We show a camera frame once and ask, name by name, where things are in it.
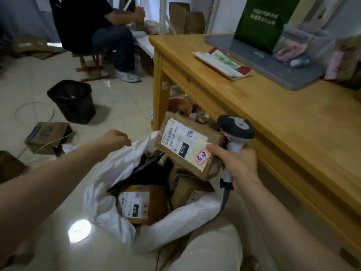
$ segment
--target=wooden stool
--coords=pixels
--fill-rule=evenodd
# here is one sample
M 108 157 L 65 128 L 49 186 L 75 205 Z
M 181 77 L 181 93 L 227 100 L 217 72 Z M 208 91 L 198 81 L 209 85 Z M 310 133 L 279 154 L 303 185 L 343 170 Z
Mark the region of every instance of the wooden stool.
M 102 70 L 104 69 L 104 66 L 99 65 L 99 55 L 102 55 L 103 53 L 91 53 L 91 54 L 75 54 L 73 53 L 73 57 L 79 57 L 80 64 L 82 65 L 81 68 L 77 68 L 77 72 L 86 72 L 88 73 L 88 78 L 83 78 L 81 81 L 94 81 L 94 80 L 100 80 L 100 79 L 108 79 L 110 78 L 110 75 L 107 73 L 106 75 L 102 75 Z M 92 56 L 93 62 L 95 66 L 87 66 L 87 62 L 84 60 L 84 56 Z M 91 76 L 90 72 L 97 72 L 95 76 Z

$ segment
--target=table leg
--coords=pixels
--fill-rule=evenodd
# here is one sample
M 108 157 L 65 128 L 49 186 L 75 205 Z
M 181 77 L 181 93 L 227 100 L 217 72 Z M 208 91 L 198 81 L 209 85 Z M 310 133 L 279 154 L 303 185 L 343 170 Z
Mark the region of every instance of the table leg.
M 170 80 L 162 71 L 162 54 L 154 54 L 153 130 L 159 130 L 168 110 Z

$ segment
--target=hand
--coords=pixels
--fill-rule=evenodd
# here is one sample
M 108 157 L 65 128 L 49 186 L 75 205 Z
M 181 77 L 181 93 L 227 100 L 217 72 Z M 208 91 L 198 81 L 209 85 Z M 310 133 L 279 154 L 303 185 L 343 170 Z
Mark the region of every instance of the hand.
M 144 11 L 144 8 L 141 8 L 140 6 L 137 6 L 135 8 L 135 17 L 137 21 L 143 22 L 144 18 L 146 17 L 146 12 Z
M 104 159 L 109 153 L 119 150 L 126 146 L 131 146 L 132 141 L 128 138 L 128 135 L 115 129 L 111 129 L 103 136 L 93 141 L 93 143 L 99 149 L 99 154 L 104 154 Z
M 233 188 L 237 193 L 249 183 L 262 184 L 258 178 L 257 156 L 253 149 L 245 148 L 238 153 L 229 153 L 217 145 L 207 145 L 207 150 L 222 159 L 233 178 Z

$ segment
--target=handwritten chinese characters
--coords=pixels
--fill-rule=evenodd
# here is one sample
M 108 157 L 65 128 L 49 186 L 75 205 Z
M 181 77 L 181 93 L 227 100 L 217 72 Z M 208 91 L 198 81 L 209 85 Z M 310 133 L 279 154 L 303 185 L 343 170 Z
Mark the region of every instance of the handwritten chinese characters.
M 203 149 L 201 152 L 199 152 L 196 157 L 194 158 L 198 165 L 204 164 L 206 161 L 208 161 L 210 157 L 209 152 L 206 149 Z
M 253 9 L 253 13 L 250 17 L 256 21 L 264 22 L 274 26 L 276 24 L 278 14 L 255 8 Z

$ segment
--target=white sneaker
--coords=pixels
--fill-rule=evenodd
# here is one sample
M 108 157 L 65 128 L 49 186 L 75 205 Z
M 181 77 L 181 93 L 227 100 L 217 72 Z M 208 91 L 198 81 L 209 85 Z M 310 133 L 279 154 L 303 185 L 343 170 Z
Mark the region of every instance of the white sneaker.
M 137 75 L 134 75 L 130 72 L 121 72 L 119 70 L 114 69 L 115 77 L 122 81 L 127 81 L 129 83 L 136 83 L 140 81 L 140 78 Z

